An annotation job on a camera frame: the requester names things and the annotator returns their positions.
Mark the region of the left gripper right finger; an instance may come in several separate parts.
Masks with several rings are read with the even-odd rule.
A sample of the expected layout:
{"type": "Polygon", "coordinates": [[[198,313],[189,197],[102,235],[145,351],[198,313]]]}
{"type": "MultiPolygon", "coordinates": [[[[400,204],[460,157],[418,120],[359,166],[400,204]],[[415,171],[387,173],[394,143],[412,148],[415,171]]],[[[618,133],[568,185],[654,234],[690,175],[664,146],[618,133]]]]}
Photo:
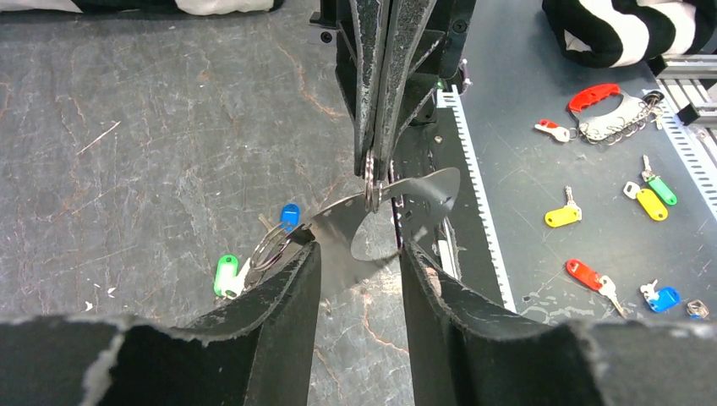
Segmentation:
{"type": "Polygon", "coordinates": [[[400,255],[418,405],[713,405],[716,325],[514,314],[445,274],[419,246],[400,255]]]}

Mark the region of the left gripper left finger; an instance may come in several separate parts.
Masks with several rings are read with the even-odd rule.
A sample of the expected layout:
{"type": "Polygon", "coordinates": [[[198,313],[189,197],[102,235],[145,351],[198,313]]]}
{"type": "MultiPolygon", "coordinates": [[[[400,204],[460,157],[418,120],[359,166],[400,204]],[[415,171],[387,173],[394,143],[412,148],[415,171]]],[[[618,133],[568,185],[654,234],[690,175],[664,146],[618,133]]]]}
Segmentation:
{"type": "Polygon", "coordinates": [[[4,405],[303,405],[320,246],[184,328],[134,315],[1,320],[4,405]]]}

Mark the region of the grey metal key holder plate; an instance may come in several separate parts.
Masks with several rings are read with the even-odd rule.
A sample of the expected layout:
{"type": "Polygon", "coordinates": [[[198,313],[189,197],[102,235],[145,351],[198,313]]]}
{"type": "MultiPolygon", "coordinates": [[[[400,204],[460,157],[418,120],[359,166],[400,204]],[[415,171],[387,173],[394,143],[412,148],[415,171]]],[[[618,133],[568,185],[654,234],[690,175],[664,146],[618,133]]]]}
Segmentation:
{"type": "MultiPolygon", "coordinates": [[[[419,197],[427,204],[424,216],[413,214],[403,221],[402,240],[418,242],[438,226],[452,211],[460,183],[460,171],[448,167],[421,178],[404,178],[384,188],[383,201],[409,195],[419,197]]],[[[307,230],[320,245],[320,294],[323,299],[332,298],[373,277],[399,255],[399,251],[395,250],[371,261],[354,257],[352,242],[367,216],[364,196],[357,194],[320,211],[291,233],[292,239],[298,241],[301,232],[307,230]]]]}

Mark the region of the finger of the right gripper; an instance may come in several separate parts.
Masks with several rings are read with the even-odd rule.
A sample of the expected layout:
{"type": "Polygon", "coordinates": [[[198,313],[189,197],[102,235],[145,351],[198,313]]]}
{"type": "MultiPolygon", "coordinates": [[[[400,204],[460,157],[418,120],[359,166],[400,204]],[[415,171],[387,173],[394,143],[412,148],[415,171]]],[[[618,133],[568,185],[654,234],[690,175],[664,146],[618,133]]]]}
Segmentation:
{"type": "Polygon", "coordinates": [[[335,75],[354,127],[354,173],[364,175],[374,142],[375,115],[385,50],[388,1],[321,1],[310,23],[331,35],[335,75]]]}
{"type": "Polygon", "coordinates": [[[398,138],[437,83],[457,76],[475,1],[390,1],[381,36],[372,175],[387,177],[398,138]]]}

